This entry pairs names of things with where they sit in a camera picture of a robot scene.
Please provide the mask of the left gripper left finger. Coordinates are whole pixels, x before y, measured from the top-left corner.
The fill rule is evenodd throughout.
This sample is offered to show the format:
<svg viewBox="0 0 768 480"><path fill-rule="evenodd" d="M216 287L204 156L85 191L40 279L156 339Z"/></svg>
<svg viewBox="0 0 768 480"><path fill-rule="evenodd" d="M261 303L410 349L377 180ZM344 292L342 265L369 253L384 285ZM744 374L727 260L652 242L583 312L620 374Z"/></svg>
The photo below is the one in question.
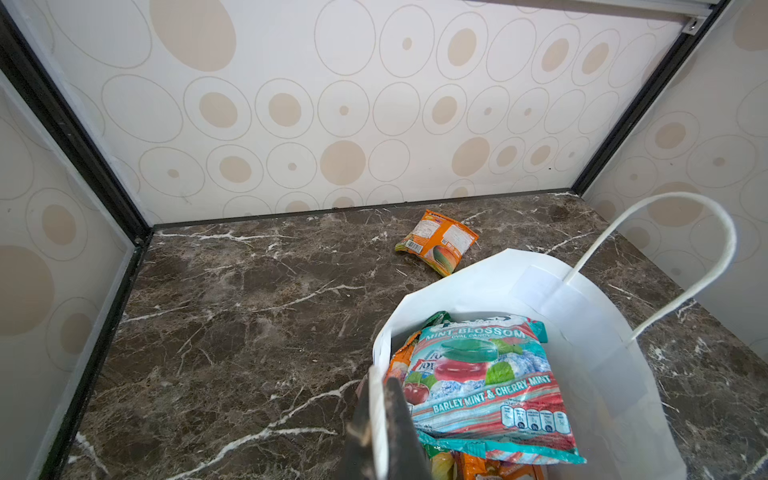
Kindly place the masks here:
<svg viewBox="0 0 768 480"><path fill-rule="evenodd" d="M375 478L369 418L368 378L358 388L357 404L350 421L345 424L345 442L336 479L364 480Z"/></svg>

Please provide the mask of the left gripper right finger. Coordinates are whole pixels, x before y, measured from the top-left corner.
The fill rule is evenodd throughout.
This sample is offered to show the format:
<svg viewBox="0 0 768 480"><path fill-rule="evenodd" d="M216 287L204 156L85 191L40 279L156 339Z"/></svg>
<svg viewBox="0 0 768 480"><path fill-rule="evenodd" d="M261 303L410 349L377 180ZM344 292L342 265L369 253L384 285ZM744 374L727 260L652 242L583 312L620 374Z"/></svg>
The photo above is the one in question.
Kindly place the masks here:
<svg viewBox="0 0 768 480"><path fill-rule="evenodd" d="M418 440L402 384L396 378L384 383L389 449L389 480L429 480L430 464Z"/></svg>

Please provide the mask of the red yellow Fox's fruits packet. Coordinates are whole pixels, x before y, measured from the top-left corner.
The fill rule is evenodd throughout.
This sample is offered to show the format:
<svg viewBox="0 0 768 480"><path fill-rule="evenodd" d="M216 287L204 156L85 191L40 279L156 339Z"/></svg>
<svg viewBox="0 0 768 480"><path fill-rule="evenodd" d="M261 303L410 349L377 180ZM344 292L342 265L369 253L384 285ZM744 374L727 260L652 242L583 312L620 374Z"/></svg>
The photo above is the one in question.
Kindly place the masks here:
<svg viewBox="0 0 768 480"><path fill-rule="evenodd" d="M429 459L431 476L438 480L516 480L546 479L545 470L538 465L515 464L506 461L486 460L461 452L454 452L431 445L424 447Z"/></svg>

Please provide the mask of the teal red Fox's packet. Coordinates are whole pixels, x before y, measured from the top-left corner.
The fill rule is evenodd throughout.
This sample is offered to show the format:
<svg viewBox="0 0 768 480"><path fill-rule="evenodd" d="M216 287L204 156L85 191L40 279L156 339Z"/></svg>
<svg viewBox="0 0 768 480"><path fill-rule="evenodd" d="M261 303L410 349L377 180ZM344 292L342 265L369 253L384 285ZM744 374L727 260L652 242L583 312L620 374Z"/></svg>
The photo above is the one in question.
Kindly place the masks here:
<svg viewBox="0 0 768 480"><path fill-rule="evenodd" d="M545 325L497 315L420 329L403 387L423 446L516 464L583 465Z"/></svg>

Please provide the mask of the white paper bag colourful print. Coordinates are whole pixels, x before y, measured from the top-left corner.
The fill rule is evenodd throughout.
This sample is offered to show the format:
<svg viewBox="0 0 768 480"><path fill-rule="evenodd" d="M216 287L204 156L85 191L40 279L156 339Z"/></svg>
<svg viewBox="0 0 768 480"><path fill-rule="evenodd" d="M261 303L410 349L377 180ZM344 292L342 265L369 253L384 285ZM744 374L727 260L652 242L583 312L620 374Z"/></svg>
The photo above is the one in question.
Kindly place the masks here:
<svg viewBox="0 0 768 480"><path fill-rule="evenodd" d="M579 265L507 249L407 295L379 332L372 361L383 371L395 337L444 310L457 319L517 313L541 320L565 396L560 418L576 433L583 466L555 479L682 479L687 469L663 412L652 371L631 327Z"/></svg>

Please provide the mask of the large orange snack packet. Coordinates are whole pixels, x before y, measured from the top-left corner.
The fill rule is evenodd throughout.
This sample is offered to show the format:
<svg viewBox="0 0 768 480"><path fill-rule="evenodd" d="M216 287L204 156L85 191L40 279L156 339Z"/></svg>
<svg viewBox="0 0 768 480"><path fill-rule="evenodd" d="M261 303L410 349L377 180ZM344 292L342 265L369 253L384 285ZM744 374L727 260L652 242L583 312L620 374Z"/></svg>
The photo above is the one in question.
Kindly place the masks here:
<svg viewBox="0 0 768 480"><path fill-rule="evenodd" d="M413 333L405 342L405 344L395 352L393 355L385 379L395 378L398 380L401 386L405 384L405 379L408 375L413 352L418 343L421 331Z"/></svg>

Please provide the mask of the green tea candy packet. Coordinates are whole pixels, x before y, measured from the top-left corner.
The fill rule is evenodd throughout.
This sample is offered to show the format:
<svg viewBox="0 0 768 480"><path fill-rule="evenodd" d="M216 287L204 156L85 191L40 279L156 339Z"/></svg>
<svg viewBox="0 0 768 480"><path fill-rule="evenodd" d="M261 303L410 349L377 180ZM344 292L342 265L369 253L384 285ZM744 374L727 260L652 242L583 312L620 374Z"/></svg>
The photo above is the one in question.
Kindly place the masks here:
<svg viewBox="0 0 768 480"><path fill-rule="evenodd" d="M431 315L423 324L422 329L433 327L433 326L443 326L447 324L451 324L453 322L450 314L446 311L439 311L435 314Z"/></svg>

